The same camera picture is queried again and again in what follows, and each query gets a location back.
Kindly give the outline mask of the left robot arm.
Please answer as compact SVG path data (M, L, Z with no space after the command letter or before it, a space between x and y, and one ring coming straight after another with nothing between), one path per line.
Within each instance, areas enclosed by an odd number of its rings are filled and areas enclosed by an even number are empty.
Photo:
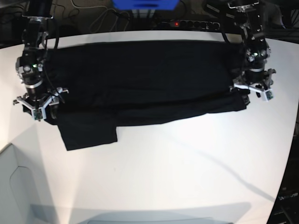
M239 27L242 43L236 65L230 69L233 76L232 90L237 90L245 105L249 94L265 102L274 98L271 86L275 69L265 69L271 49L264 32L263 5L258 0L221 0L234 11L235 25Z

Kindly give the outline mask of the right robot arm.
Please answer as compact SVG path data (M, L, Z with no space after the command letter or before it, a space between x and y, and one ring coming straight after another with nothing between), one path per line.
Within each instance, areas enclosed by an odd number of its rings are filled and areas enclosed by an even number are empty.
M61 94L68 92L66 88L55 87L46 70L48 25L54 19L55 10L50 0L31 0L23 13L28 25L22 33L24 49L15 67L26 93L14 99L13 104L21 104L23 111L35 121L56 119L59 104L64 102Z

